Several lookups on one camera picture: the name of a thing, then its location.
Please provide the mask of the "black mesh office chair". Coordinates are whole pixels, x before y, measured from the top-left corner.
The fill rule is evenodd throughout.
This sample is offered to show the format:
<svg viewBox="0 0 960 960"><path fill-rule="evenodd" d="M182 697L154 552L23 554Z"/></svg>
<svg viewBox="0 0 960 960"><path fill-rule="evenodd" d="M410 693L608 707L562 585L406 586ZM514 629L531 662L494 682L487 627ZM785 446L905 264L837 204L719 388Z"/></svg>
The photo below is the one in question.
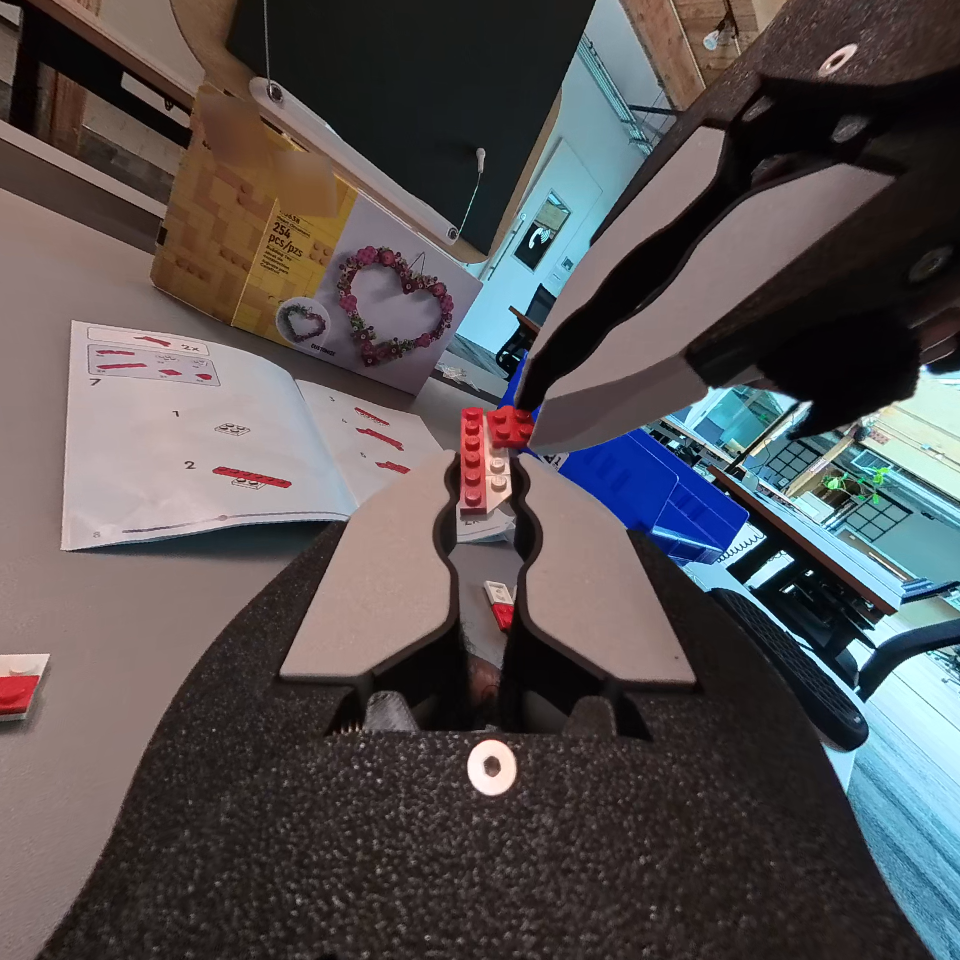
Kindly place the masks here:
<svg viewBox="0 0 960 960"><path fill-rule="evenodd" d="M774 666L802 706L822 741L840 752L854 752L869 736L868 722L853 699L809 656L798 639L779 626L743 593L723 587L707 592L740 625L747 637ZM853 690L868 701L903 662L920 654L958 646L959 620L952 619L906 630L881 643L854 672Z"/></svg>

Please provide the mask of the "wooden office desk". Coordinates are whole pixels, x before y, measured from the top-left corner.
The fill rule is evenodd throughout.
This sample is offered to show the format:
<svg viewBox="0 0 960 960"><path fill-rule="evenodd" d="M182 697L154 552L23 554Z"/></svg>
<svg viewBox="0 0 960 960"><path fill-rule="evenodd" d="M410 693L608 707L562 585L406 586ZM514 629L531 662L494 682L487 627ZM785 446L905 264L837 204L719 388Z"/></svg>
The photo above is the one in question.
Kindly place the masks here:
<svg viewBox="0 0 960 960"><path fill-rule="evenodd" d="M901 581L881 564L809 522L796 510L757 496L718 467L710 465L708 470L715 487L742 506L748 512L750 526L763 535L759 544L727 567L740 584L747 584L777 554L784 553L796 568L794 574L818 570L828 581L845 585L870 605L870 623L894 615L905 605Z"/></svg>

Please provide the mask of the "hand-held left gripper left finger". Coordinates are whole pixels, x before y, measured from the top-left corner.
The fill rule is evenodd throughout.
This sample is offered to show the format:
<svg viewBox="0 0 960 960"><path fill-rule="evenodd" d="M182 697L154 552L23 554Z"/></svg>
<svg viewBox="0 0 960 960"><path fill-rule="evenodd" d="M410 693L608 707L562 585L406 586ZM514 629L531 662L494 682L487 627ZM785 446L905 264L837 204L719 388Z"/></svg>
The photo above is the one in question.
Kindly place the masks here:
<svg viewBox="0 0 960 960"><path fill-rule="evenodd" d="M450 562L459 456L428 456L346 522L279 668L289 682L364 694L445 639L458 641L459 583Z"/></svg>

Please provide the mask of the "heart wreath toy brick box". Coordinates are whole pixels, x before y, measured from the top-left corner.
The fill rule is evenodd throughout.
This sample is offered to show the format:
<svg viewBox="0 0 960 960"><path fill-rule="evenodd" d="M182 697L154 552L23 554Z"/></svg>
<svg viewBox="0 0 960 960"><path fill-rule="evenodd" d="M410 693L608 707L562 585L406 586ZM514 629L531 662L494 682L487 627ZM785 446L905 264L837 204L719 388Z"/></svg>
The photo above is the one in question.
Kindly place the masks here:
<svg viewBox="0 0 960 960"><path fill-rule="evenodd" d="M190 130L153 285L227 327L417 394L481 282L252 103L205 83Z"/></svg>

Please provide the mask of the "white hanging rod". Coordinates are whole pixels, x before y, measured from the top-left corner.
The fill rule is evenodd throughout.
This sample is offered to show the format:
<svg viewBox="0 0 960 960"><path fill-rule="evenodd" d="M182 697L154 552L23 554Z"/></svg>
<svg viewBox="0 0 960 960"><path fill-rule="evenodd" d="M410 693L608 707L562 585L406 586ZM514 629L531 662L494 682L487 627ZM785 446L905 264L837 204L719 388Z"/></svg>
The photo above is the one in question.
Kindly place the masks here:
<svg viewBox="0 0 960 960"><path fill-rule="evenodd" d="M408 226L444 246L451 247L459 240L457 226L381 171L291 92L263 77L252 78L248 91L262 116L273 126L300 146L325 155L336 173L343 174L353 186L391 210Z"/></svg>

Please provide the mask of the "blue plastic bin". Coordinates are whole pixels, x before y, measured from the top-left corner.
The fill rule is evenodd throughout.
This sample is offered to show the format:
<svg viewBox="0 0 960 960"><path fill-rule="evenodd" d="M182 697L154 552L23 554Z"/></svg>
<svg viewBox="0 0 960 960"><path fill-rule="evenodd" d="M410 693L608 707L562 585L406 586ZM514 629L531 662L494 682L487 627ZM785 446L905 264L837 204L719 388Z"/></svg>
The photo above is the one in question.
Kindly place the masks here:
<svg viewBox="0 0 960 960"><path fill-rule="evenodd" d="M642 430L540 461L592 495L625 528L647 535L678 567L711 565L748 511Z"/></svg>

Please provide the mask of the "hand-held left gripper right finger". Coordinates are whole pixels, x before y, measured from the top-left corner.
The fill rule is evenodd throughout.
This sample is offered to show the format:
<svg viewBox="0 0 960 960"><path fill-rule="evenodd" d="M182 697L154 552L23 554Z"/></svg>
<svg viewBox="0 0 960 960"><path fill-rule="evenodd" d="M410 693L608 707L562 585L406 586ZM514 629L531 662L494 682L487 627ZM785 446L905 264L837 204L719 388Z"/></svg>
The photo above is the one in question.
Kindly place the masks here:
<svg viewBox="0 0 960 960"><path fill-rule="evenodd" d="M511 460L519 624L600 682L691 690L697 678L626 527L531 454Z"/></svg>

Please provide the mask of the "door with phone sign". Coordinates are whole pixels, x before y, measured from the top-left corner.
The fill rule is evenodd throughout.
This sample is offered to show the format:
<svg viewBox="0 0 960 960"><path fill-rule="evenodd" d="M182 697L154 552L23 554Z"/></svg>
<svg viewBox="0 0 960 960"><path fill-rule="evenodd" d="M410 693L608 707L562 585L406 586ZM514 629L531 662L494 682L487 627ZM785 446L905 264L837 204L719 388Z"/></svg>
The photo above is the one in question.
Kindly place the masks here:
<svg viewBox="0 0 960 960"><path fill-rule="evenodd" d="M485 293L505 304L527 306L543 287L558 296L569 277L574 237L603 190L567 140L561 139L524 201L486 275Z"/></svg>

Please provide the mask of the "hanging green plant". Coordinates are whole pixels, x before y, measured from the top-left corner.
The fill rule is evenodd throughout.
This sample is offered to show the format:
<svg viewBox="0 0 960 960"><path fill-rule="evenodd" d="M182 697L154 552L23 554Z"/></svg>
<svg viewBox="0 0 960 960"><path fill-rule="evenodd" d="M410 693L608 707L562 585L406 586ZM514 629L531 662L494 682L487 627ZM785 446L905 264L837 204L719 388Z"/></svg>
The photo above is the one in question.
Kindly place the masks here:
<svg viewBox="0 0 960 960"><path fill-rule="evenodd" d="M818 497L834 511L854 510L859 505L880 506L880 488L891 467L888 465L867 472L829 471L820 482Z"/></svg>

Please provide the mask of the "instruction booklet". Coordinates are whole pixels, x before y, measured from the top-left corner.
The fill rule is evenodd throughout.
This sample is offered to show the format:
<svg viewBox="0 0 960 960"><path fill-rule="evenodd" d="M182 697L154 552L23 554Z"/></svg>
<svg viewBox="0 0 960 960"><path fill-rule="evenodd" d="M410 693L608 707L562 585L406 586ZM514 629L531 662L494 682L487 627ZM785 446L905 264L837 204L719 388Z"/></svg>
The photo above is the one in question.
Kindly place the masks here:
<svg viewBox="0 0 960 960"><path fill-rule="evenodd" d="M347 520L440 450L419 416L256 354L75 319L60 548Z"/></svg>

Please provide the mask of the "black panel wooden divider board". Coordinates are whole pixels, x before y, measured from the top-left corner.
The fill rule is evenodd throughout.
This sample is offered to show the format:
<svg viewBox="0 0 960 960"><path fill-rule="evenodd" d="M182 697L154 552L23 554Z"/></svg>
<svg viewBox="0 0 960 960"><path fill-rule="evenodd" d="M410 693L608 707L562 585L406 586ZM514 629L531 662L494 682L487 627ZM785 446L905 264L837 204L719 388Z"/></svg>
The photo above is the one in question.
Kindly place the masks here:
<svg viewBox="0 0 960 960"><path fill-rule="evenodd" d="M485 261L522 204L593 1L171 2L205 78L276 82Z"/></svg>

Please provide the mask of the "red and white brick assembly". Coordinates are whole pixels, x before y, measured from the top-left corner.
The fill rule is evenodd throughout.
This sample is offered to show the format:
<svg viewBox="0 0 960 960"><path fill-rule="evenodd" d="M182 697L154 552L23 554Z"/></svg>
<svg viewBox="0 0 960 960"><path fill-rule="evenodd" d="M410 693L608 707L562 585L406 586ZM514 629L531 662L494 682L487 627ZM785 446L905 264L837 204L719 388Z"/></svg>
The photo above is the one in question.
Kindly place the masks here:
<svg viewBox="0 0 960 960"><path fill-rule="evenodd" d="M512 492L508 453L494 446L487 413L480 407L462 409L460 441L459 517L487 520Z"/></svg>

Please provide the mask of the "red square plate brick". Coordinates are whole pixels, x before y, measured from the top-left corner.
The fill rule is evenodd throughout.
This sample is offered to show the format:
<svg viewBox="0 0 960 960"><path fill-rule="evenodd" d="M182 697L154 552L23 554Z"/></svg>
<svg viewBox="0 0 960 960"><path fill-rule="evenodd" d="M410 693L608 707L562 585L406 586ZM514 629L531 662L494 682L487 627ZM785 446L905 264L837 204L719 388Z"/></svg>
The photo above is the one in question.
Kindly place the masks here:
<svg viewBox="0 0 960 960"><path fill-rule="evenodd" d="M486 412L490 445L495 450L524 450L529 447L535 426L534 414L503 406Z"/></svg>

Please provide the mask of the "person's right hand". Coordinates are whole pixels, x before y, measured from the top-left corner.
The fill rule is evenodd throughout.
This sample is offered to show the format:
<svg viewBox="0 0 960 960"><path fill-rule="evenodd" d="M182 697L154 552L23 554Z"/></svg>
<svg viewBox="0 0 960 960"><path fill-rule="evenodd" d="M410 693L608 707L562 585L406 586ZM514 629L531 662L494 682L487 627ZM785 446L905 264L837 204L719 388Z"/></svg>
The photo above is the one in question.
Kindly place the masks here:
<svg viewBox="0 0 960 960"><path fill-rule="evenodd" d="M928 318L918 327L920 363L932 376L959 372L959 304Z"/></svg>

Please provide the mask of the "grey desk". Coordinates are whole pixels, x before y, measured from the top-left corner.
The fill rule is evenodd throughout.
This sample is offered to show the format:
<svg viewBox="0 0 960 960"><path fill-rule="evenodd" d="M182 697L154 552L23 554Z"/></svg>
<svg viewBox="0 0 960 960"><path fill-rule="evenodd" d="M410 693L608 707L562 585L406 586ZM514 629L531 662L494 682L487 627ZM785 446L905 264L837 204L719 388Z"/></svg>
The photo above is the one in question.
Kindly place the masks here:
<svg viewBox="0 0 960 960"><path fill-rule="evenodd" d="M150 280L152 256L2 191L2 652L48 653L24 722L2 723L1 957L34 958L81 892L162 714L210 643L319 533L281 523L60 550L73 320L263 356L420 416L443 446L489 406L430 378L413 397L226 327Z"/></svg>

